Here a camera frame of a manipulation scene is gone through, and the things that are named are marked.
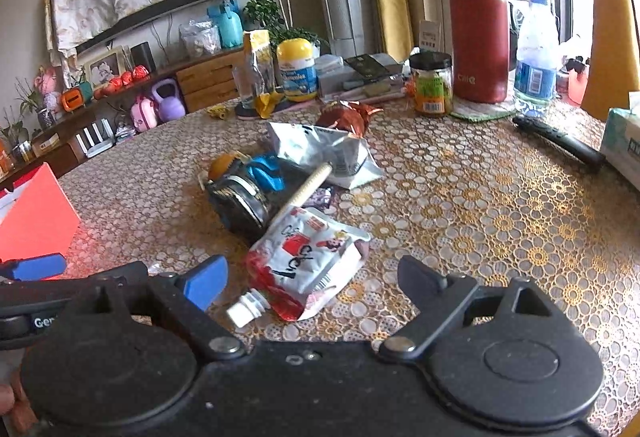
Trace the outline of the person's hand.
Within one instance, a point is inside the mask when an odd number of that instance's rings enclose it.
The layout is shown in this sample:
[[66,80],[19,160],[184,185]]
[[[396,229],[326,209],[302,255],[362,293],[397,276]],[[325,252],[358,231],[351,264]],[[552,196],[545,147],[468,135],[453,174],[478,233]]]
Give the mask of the person's hand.
[[38,422],[27,399],[21,379],[20,370],[14,369],[9,382],[1,384],[0,412],[2,417],[9,417],[18,435],[24,436]]

